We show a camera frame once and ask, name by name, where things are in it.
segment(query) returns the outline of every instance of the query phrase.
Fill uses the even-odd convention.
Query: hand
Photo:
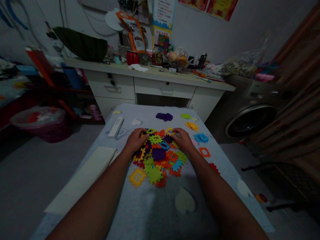
[[[182,128],[174,128],[172,131],[180,133],[180,137],[177,137],[173,134],[171,135],[173,140],[178,144],[179,148],[186,152],[194,148],[190,136],[185,130],[183,130]]]
[[[129,152],[131,155],[134,154],[148,139],[149,134],[144,135],[140,138],[141,132],[147,131],[145,128],[135,129],[128,137],[127,143],[123,148],[123,151]]]

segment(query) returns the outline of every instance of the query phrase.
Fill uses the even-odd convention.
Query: wall
[[[51,27],[62,26],[59,1],[38,0],[45,17],[36,5],[36,0],[18,1],[24,3],[34,32],[37,33],[42,45],[46,47],[44,52],[56,56],[50,39],[45,35],[44,21],[46,18]],[[172,39],[176,46],[182,46],[190,55],[200,55],[206,52],[209,60],[220,63],[237,52],[254,48],[260,42],[264,32],[269,30],[272,37],[269,41],[270,48],[264,59],[269,61],[316,2],[317,0],[306,0],[304,2],[300,0],[239,0],[229,22],[213,18],[177,3]],[[19,18],[25,22],[26,15],[21,7],[17,4],[13,5]],[[118,35],[104,22],[103,12],[87,10],[95,18],[89,16],[94,30],[77,0],[65,0],[65,5],[64,0],[61,0],[61,5],[66,27],[107,39],[109,44],[114,47],[118,45]],[[16,61],[30,63],[24,51],[24,46],[30,44],[29,42],[36,42],[30,32],[19,26],[18,28],[27,35],[27,40],[22,40],[16,30],[8,29],[5,23],[0,20],[0,55]],[[151,31],[150,29],[147,29],[147,31],[148,41],[151,43]]]

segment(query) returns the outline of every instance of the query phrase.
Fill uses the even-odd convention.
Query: orange bag
[[[129,33],[132,50],[134,52],[145,53],[145,45],[139,21],[122,11],[117,12],[116,15]]]

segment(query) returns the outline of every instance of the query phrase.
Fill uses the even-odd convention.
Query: trash can
[[[48,143],[61,142],[72,134],[66,112],[56,107],[34,107],[14,115],[10,122]]]

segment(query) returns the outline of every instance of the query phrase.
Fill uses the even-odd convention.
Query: washing machine
[[[223,94],[205,122],[219,144],[238,142],[261,130],[294,95],[276,84],[237,75],[227,78],[226,83],[235,86],[235,91]]]

